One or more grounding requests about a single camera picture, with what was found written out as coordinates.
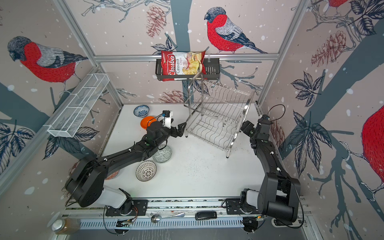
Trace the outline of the red patterned bowl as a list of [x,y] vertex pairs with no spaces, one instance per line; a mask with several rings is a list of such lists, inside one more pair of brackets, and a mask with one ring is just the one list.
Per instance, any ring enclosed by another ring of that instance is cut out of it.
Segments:
[[116,171],[110,175],[107,176],[106,180],[112,180],[114,178],[116,178],[118,176],[118,174],[120,173],[120,171]]

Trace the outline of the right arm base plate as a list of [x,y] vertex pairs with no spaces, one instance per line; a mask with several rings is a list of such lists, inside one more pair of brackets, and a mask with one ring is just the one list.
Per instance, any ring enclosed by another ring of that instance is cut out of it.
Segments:
[[226,209],[227,215],[251,215],[257,213],[257,209],[252,206],[242,206],[241,199],[225,199],[223,207]]

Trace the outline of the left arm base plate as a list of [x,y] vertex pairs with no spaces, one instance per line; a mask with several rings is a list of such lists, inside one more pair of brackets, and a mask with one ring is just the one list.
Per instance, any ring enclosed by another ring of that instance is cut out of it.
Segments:
[[145,216],[148,203],[149,201],[145,199],[128,200],[118,209],[107,206],[105,215],[107,217]]

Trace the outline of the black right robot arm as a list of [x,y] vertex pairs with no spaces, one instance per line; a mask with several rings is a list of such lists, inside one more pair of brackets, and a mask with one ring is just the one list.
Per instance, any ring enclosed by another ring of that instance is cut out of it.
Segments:
[[278,157],[278,151],[269,140],[272,121],[261,115],[256,125],[245,121],[242,133],[250,138],[250,146],[260,160],[265,176],[261,188],[244,189],[240,208],[246,214],[260,214],[275,218],[284,226],[292,225],[298,217],[300,182],[290,177]]

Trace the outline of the stainless steel dish rack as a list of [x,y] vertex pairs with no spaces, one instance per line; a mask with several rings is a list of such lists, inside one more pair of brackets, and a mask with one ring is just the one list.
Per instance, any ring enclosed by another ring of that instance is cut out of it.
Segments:
[[255,93],[209,81],[202,73],[188,80],[187,91],[186,135],[226,152],[229,158]]

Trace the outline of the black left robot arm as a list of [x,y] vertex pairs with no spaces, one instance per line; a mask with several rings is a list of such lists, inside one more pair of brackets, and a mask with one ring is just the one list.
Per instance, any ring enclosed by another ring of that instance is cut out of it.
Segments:
[[95,203],[105,191],[105,179],[129,165],[152,157],[159,146],[168,142],[169,137],[182,137],[187,123],[177,127],[165,127],[156,121],[147,127],[147,133],[133,146],[100,158],[83,158],[65,183],[65,189],[81,207]]

